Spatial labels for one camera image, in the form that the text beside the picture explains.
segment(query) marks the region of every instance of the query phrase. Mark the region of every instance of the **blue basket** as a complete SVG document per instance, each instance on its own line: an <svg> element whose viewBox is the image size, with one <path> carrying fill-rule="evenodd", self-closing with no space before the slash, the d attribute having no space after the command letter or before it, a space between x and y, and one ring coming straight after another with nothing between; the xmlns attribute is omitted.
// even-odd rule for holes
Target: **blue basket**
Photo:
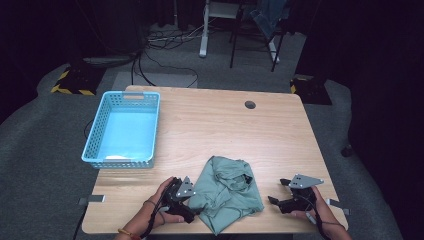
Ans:
<svg viewBox="0 0 424 240"><path fill-rule="evenodd" d="M152 168L159 105L157 92L105 92L82 160L97 169Z"/></svg>

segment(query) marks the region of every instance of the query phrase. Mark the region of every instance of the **yellow black caution tape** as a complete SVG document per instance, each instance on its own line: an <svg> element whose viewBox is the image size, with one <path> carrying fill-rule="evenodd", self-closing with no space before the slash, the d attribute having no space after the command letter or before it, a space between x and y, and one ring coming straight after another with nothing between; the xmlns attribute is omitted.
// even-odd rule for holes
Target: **yellow black caution tape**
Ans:
<svg viewBox="0 0 424 240"><path fill-rule="evenodd" d="M290 80L290 91L292 94L296 94L296 86L294 85L293 79Z"/></svg>
<svg viewBox="0 0 424 240"><path fill-rule="evenodd" d="M105 69L90 69L89 71L82 72L67 67L60 75L51 92L96 95L97 87L105 71Z"/></svg>

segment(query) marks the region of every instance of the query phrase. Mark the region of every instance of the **white desk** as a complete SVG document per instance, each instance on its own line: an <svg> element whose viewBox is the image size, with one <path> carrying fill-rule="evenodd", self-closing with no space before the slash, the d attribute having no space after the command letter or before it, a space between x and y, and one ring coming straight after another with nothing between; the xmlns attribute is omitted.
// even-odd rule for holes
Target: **white desk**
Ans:
<svg viewBox="0 0 424 240"><path fill-rule="evenodd" d="M221 3L214 2L210 0L206 0L205 12L203 15L203 34L202 34L202 42L200 43L200 52L199 57L205 58L208 51L208 28L209 28L209 18L210 17L218 17L218 18L229 18L236 19L238 5L235 3ZM274 61L275 58L275 44L274 39L272 39L268 45L269 51L271 54L271 58Z"/></svg>

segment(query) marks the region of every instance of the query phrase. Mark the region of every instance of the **crumpled green shirt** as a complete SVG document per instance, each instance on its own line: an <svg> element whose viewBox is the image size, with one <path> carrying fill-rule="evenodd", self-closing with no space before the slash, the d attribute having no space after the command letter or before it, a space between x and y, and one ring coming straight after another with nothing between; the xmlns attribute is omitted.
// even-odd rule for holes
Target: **crumpled green shirt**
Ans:
<svg viewBox="0 0 424 240"><path fill-rule="evenodd" d="M243 160L210 158L189 200L192 209L203 209L200 219L218 235L231 223L264 209L250 165Z"/></svg>

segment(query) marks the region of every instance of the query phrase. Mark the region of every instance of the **black curtain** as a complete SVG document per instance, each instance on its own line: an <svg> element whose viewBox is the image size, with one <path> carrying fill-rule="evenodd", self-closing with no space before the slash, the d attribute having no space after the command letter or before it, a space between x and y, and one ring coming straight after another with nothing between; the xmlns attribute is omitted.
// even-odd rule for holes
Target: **black curtain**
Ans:
<svg viewBox="0 0 424 240"><path fill-rule="evenodd" d="M159 27L166 24L174 25L174 0L144 0L146 7L150 9L151 23L158 23Z"/></svg>
<svg viewBox="0 0 424 240"><path fill-rule="evenodd" d="M350 88L349 141L404 239L424 235L423 23L422 1L323 0L296 68Z"/></svg>
<svg viewBox="0 0 424 240"><path fill-rule="evenodd" d="M0 3L0 123L37 97L41 78L65 61L45 13L38 1Z"/></svg>
<svg viewBox="0 0 424 240"><path fill-rule="evenodd" d="M188 29L188 25L199 27L203 24L203 10L205 1L177 0L178 28L182 31Z"/></svg>
<svg viewBox="0 0 424 240"><path fill-rule="evenodd" d="M309 35L311 25L322 0L292 0L290 11L290 33Z"/></svg>

